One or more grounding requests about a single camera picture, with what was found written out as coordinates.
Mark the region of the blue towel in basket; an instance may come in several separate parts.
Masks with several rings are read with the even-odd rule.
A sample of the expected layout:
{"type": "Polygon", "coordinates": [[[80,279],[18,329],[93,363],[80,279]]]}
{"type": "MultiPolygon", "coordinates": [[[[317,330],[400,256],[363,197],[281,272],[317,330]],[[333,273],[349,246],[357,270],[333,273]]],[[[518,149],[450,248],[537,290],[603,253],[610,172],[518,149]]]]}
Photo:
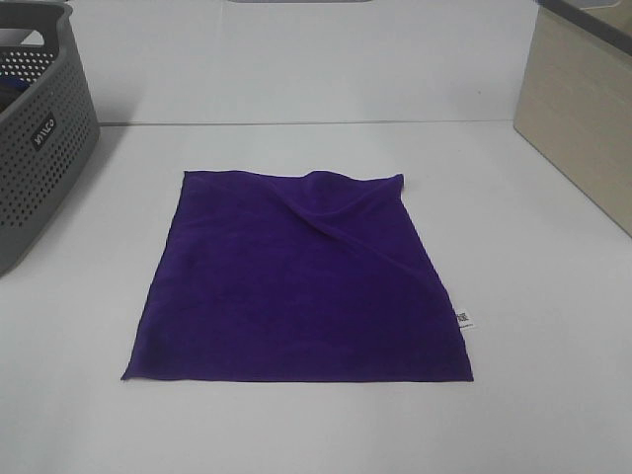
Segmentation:
{"type": "Polygon", "coordinates": [[[30,84],[19,77],[2,75],[0,77],[0,109],[6,110],[29,87],[30,84]]]}

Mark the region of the grey perforated plastic basket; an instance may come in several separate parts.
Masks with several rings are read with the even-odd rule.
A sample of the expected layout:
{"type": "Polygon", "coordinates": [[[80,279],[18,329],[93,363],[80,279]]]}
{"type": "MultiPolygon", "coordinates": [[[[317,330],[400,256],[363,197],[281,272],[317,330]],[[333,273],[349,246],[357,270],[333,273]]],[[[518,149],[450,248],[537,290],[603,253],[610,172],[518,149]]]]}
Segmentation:
{"type": "Polygon", "coordinates": [[[4,1],[4,30],[41,44],[4,45],[1,76],[30,84],[1,110],[1,271],[16,267],[55,216],[100,136],[65,3],[4,1]]]}

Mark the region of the beige wooden box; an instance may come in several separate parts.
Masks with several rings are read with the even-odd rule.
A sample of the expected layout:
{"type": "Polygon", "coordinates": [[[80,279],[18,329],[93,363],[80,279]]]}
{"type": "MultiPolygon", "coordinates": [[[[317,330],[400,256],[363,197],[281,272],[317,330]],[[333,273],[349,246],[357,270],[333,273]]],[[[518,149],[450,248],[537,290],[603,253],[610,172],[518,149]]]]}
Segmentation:
{"type": "Polygon", "coordinates": [[[540,1],[514,129],[631,230],[631,4],[540,1]]]}

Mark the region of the purple towel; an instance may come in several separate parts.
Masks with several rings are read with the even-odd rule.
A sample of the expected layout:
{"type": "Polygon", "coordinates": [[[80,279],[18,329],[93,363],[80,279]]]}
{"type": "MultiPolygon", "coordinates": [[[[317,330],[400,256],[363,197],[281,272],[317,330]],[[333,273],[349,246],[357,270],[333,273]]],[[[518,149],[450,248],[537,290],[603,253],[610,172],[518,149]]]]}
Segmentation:
{"type": "Polygon", "coordinates": [[[188,171],[124,379],[470,382],[404,178],[188,171]]]}

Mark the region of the white towel label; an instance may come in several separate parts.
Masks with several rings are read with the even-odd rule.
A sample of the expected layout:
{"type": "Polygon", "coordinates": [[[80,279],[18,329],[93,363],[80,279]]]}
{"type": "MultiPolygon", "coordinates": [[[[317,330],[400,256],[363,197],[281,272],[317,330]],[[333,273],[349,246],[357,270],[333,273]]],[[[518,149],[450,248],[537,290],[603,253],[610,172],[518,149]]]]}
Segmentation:
{"type": "Polygon", "coordinates": [[[458,310],[455,312],[455,315],[461,331],[474,329],[476,327],[471,315],[466,310],[458,310]]]}

